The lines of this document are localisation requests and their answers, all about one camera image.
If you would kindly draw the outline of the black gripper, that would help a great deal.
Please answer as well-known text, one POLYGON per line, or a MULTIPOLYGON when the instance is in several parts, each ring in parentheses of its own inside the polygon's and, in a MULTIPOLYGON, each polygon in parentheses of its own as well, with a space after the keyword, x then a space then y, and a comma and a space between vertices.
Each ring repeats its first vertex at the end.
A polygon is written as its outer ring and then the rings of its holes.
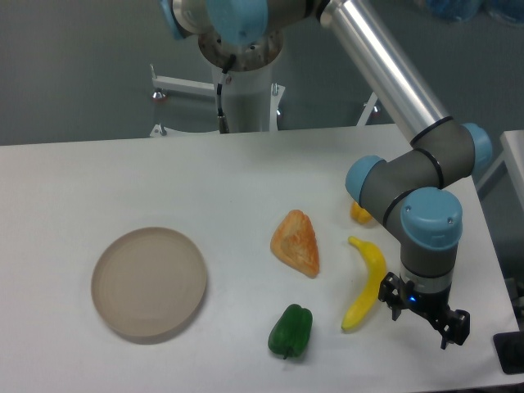
POLYGON ((462 346, 470 334, 470 314, 449 309, 451 279, 401 276, 388 273, 381 281, 378 299, 386 303, 396 321, 403 309, 409 309, 428 320, 441 335, 440 348, 448 344, 462 346))

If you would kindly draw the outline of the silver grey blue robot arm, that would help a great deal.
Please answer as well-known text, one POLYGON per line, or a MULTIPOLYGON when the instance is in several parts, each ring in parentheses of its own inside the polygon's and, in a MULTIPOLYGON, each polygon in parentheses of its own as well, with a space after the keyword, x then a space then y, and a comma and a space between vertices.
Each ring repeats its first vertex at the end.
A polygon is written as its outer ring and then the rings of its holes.
POLYGON ((266 131, 269 84, 255 90, 254 71, 271 66, 284 28, 309 17, 333 32, 411 149, 387 161, 357 160, 346 190, 400 243, 399 274, 381 277, 377 298, 394 317, 408 309, 426 319, 444 344, 461 345, 470 316, 449 307, 462 206, 447 187, 485 167, 492 147, 486 132, 459 124, 410 64, 367 1, 163 1, 171 34, 196 36, 215 69, 221 133, 266 131))

